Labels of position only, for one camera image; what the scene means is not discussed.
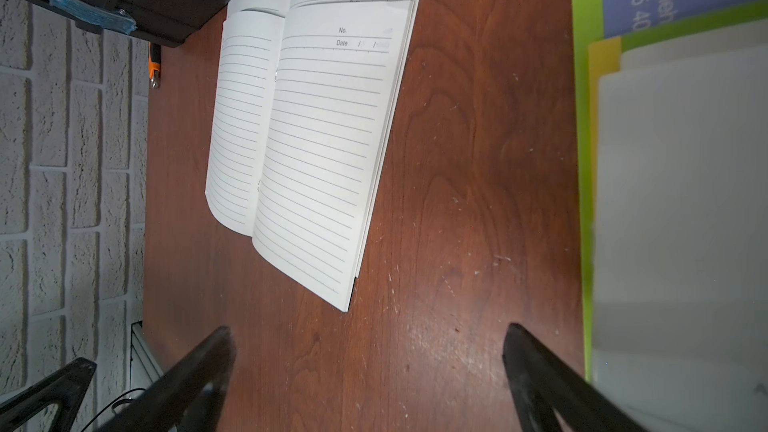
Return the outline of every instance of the black cable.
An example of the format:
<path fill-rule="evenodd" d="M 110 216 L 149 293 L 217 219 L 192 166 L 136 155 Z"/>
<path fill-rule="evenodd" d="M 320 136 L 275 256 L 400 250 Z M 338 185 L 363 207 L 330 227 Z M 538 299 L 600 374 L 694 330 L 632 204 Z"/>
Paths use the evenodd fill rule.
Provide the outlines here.
<path fill-rule="evenodd" d="M 112 404 L 114 404 L 115 402 L 117 402 L 118 400 L 120 400 L 120 399 L 121 399 L 123 396 L 125 396 L 125 395 L 128 395 L 128 394 L 130 394 L 131 392 L 138 392 L 139 390 L 146 390 L 146 389 L 145 389 L 145 388 L 142 388 L 142 387 L 139 387 L 139 388 L 135 388 L 135 389 L 130 389 L 130 390 L 128 390 L 128 391 L 125 391 L 125 392 L 123 392 L 122 394 L 120 394 L 120 395 L 119 395 L 119 396 L 117 396 L 116 398 L 114 398 L 114 400 L 112 400 L 112 401 L 111 401 L 109 404 L 107 404 L 107 407 L 105 407 L 105 408 L 101 409 L 101 412 L 99 412 L 98 414 L 96 414 L 96 415 L 94 416 L 94 418 L 92 418 L 92 419 L 91 419 L 91 421 L 90 421 L 90 422 L 88 422 L 88 423 L 85 425 L 85 427 L 83 427 L 83 429 L 82 429 L 80 432 L 85 432 L 85 430 L 86 430 L 87 428 L 91 427 L 91 424 L 92 424 L 92 423 L 93 423 L 93 422 L 94 422 L 94 421 L 95 421 L 95 420 L 98 418 L 98 416 L 102 415 L 102 414 L 103 414 L 103 413 L 104 413 L 104 412 L 105 412 L 105 411 L 106 411 L 108 408 L 112 407 Z"/>

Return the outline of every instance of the pen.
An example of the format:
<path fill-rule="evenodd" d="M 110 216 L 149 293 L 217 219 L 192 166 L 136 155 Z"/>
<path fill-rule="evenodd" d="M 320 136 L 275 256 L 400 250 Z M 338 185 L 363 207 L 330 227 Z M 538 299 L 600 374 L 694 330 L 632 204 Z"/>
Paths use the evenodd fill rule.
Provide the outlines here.
<path fill-rule="evenodd" d="M 149 83 L 153 89 L 160 86 L 160 44 L 149 44 Z"/>

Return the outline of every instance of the stack of notebooks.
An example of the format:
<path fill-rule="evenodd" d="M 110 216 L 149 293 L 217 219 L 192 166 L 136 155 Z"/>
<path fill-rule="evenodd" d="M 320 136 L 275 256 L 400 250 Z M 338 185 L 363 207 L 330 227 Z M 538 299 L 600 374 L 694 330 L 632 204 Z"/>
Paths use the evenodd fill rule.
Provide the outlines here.
<path fill-rule="evenodd" d="M 652 431 L 768 418 L 768 0 L 573 0 L 587 379 Z"/>
<path fill-rule="evenodd" d="M 346 312 L 418 0 L 232 0 L 205 195 L 216 219 Z"/>

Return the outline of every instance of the blue tape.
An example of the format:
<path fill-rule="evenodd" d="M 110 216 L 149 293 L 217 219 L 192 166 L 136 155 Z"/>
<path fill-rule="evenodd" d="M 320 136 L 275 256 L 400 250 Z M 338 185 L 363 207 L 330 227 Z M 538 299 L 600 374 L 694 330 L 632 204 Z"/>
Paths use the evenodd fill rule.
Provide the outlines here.
<path fill-rule="evenodd" d="M 48 0 L 57 9 L 77 17 L 102 29 L 110 29 L 128 35 L 136 30 L 136 20 L 124 10 L 109 12 L 104 9 L 86 4 L 82 0 Z"/>

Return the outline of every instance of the wood grain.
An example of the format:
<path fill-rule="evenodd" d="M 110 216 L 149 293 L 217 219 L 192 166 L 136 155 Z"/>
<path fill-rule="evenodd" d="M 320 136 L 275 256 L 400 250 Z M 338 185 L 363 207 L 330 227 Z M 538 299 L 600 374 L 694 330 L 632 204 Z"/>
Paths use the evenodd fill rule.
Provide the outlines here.
<path fill-rule="evenodd" d="M 223 20 L 163 50 L 150 94 L 160 360 L 233 328 L 219 430 L 516 430 L 509 322 L 583 367 L 570 0 L 421 0 L 348 314 L 208 210 Z"/>

